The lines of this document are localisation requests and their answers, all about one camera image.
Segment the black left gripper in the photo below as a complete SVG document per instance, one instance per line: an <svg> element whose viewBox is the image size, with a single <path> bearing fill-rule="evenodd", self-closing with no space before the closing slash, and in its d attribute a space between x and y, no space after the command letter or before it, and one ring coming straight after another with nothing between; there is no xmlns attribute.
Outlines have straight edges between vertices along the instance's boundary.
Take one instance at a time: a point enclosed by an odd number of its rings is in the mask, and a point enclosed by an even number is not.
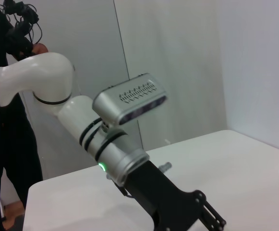
<svg viewBox="0 0 279 231"><path fill-rule="evenodd" d="M187 231L197 220L209 231L227 222L196 192L184 192L151 161L128 174L124 188L153 219L155 231Z"/></svg>

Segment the person's bare hand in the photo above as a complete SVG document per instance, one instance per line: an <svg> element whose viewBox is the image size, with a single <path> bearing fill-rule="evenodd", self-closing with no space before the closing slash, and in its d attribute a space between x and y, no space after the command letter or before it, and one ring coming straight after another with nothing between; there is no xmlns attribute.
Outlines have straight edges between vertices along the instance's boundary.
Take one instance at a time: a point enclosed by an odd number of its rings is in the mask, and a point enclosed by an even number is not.
<svg viewBox="0 0 279 231"><path fill-rule="evenodd" d="M47 53L47 52L49 52L48 48L44 44L36 43L33 45L32 53L34 55L39 55L39 54L43 54L43 53Z"/></svg>

